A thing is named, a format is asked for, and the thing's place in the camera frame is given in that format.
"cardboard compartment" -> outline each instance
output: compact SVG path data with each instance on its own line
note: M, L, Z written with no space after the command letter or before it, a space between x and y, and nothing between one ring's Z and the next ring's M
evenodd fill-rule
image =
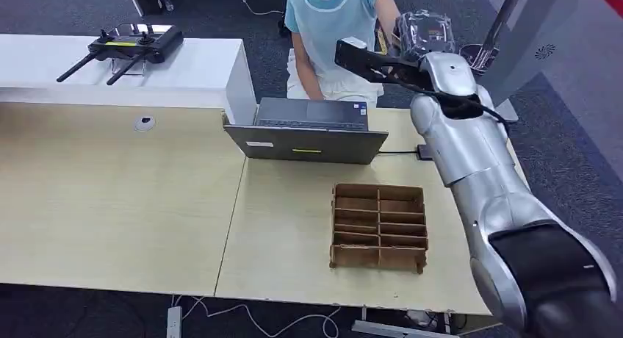
M339 184L334 195L337 209L378 210L378 190L371 185Z
M353 224L340 224L335 223L335 231L342 231L347 233L360 233L360 234L374 234L378 233L376 226L357 226Z
M410 237L407 235L385 235L381 234L381 246L421 248L428 249L428 240L425 237Z
M393 213L381 212L381 223L401 223L426 225L424 213Z
M378 187L366 184L337 184L334 188L335 197L378 199Z
M334 220L336 225L372 226L376 229L378 213L355 209L336 209L334 212Z
M418 248L381 248L379 267L388 270L414 270L422 274L426 266L426 252Z
M381 212L424 213L424 194L419 187L378 188Z
M333 241L335 245L378 246L378 235L335 231Z
M378 248L331 246L330 267L377 267Z
M381 223L379 232L381 235L408 235L412 237L427 236L426 226L422 224Z
M336 185L330 266L422 273L428 249L424 211L420 187Z

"gray laptop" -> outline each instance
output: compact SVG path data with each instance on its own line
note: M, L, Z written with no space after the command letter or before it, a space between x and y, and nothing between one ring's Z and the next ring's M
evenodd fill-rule
M224 126L249 158L370 164L388 136L387 132L367 131L365 104L362 113L362 105L353 108L357 104L353 102L279 99L274 105L269 103L269 109L262 109L267 99L262 99L258 108L256 126ZM277 109L279 104L283 107L290 103L284 109L287 113ZM353 109L357 110L356 119L351 114ZM280 124L279 121L288 121L288 125ZM309 123L327 125L324 128L309 127ZM338 129L332 125L349 123L357 126ZM364 130L358 130L360 125L365 126Z

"plastic bag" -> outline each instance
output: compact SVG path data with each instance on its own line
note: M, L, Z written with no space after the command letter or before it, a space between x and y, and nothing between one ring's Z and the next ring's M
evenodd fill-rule
M427 10L403 13L396 19L400 57L416 62L432 51L454 53L456 44L450 18Z

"robotic arm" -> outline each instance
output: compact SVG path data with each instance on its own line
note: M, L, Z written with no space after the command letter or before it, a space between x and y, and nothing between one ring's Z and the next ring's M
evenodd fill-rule
M610 263L521 180L505 125L488 113L489 94L463 57L432 52L405 62L341 40L336 64L417 92L411 119L452 190L474 280L495 317L526 337L620 337Z

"person's arm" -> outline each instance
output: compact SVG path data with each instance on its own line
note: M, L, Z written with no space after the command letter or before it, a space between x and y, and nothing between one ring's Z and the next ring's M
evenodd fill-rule
M305 89L305 93L307 93L310 99L323 100L325 96L320 90L318 78L312 63L309 61L309 56L299 33L292 33L292 46L294 47L294 55L296 57L296 72L298 73L300 83L303 85L303 89Z
M376 0L374 8L381 23L381 28L385 32L388 40L393 40L394 27L396 26L396 18L400 17L400 11L394 0Z

